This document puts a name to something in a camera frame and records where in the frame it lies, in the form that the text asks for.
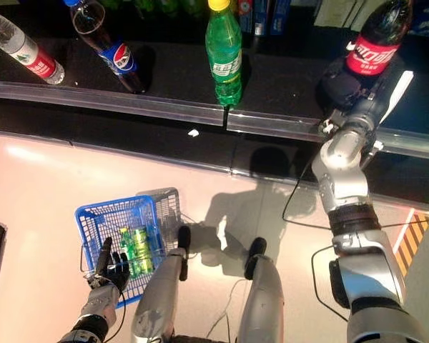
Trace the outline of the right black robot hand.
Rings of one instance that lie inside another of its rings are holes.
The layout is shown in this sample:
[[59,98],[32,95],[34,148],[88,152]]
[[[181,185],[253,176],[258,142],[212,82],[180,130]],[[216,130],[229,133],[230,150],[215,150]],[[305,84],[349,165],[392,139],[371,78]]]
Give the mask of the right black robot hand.
[[365,114],[378,127],[402,71],[403,61],[393,59],[377,76],[362,75],[338,58],[324,70],[315,89],[316,101],[326,117],[334,110],[343,116]]

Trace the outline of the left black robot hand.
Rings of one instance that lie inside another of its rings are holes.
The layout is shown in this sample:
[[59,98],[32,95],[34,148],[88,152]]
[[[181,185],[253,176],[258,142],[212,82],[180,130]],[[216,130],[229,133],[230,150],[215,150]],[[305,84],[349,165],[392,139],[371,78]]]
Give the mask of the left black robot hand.
[[87,283],[91,289],[113,284],[123,292],[129,281],[129,261],[127,254],[112,251],[112,238],[107,237],[101,247],[97,265]]

